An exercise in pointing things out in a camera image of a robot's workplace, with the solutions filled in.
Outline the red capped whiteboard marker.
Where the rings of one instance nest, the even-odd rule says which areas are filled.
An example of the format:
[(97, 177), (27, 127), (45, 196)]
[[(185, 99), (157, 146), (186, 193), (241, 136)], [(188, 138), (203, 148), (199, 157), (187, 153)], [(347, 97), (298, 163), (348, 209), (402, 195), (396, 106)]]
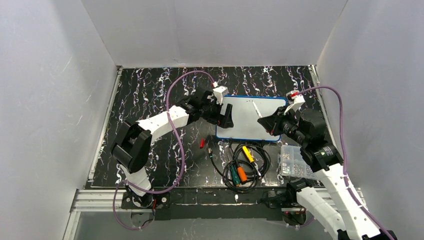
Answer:
[(258, 117), (259, 117), (259, 118), (262, 118), (262, 114), (261, 114), (261, 112), (260, 112), (260, 110), (259, 110), (258, 106), (256, 105), (256, 103), (255, 103), (254, 101), (252, 101), (252, 105), (253, 105), (253, 107), (254, 107), (254, 109), (255, 109), (255, 112), (256, 112), (256, 114), (258, 115)]

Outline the blue framed whiteboard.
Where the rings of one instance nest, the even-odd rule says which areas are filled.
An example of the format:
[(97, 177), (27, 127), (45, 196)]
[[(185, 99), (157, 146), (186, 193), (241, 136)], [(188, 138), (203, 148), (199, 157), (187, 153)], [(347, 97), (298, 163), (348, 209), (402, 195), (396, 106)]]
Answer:
[(232, 105), (231, 117), (233, 127), (215, 128), (218, 139), (233, 139), (241, 141), (277, 142), (280, 135), (272, 136), (257, 122), (259, 119), (256, 109), (263, 116), (272, 115), (278, 107), (287, 105), (284, 97), (226, 95), (223, 98), (223, 110), (228, 104)]

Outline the red marker cap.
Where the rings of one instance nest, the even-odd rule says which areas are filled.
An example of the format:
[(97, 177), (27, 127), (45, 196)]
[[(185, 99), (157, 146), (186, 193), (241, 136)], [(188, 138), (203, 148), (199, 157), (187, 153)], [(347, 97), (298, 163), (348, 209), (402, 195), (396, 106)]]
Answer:
[(205, 146), (205, 139), (204, 139), (204, 138), (202, 138), (202, 139), (200, 140), (199, 148), (200, 148), (200, 149), (203, 149), (203, 148), (204, 148), (204, 146)]

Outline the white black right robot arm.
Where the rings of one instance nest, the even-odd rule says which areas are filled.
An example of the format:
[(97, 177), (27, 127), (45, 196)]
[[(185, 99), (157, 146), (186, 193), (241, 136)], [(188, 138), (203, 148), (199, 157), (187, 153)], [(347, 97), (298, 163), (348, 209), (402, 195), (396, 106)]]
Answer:
[(344, 160), (337, 148), (325, 139), (326, 122), (314, 109), (304, 109), (299, 117), (287, 107), (278, 107), (258, 123), (272, 136), (286, 135), (296, 141), (305, 163), (325, 186), (334, 202), (328, 204), (302, 178), (287, 184), (287, 197), (306, 208), (334, 240), (395, 240), (393, 231), (379, 226), (350, 186)]

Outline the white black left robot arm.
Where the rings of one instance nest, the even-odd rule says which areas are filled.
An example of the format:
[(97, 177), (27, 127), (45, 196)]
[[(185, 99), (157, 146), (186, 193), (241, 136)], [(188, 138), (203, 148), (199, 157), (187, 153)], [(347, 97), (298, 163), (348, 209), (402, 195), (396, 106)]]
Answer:
[(200, 118), (223, 129), (234, 126), (232, 104), (224, 104), (224, 96), (229, 94), (225, 86), (212, 90), (202, 87), (194, 94), (183, 97), (170, 109), (136, 123), (124, 121), (114, 141), (110, 153), (123, 170), (127, 186), (138, 197), (153, 194), (145, 165), (149, 159), (151, 145), (158, 138), (182, 128)]

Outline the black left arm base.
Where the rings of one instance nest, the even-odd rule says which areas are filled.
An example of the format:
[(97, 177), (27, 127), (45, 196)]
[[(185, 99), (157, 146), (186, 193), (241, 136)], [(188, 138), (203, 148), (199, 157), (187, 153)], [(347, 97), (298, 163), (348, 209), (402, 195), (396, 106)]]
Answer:
[(136, 195), (130, 188), (125, 189), (122, 196), (121, 209), (130, 211), (131, 223), (134, 228), (145, 228), (151, 224), (157, 210), (168, 209), (171, 204), (169, 192), (162, 194), (145, 193), (143, 196)]

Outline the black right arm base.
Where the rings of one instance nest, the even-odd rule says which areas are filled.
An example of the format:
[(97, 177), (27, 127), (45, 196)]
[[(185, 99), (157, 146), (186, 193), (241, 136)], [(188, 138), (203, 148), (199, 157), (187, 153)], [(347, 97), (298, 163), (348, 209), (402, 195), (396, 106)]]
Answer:
[(307, 209), (295, 202), (295, 197), (287, 190), (264, 192), (258, 201), (269, 209), (280, 209), (287, 228), (307, 227), (315, 218), (308, 216)]

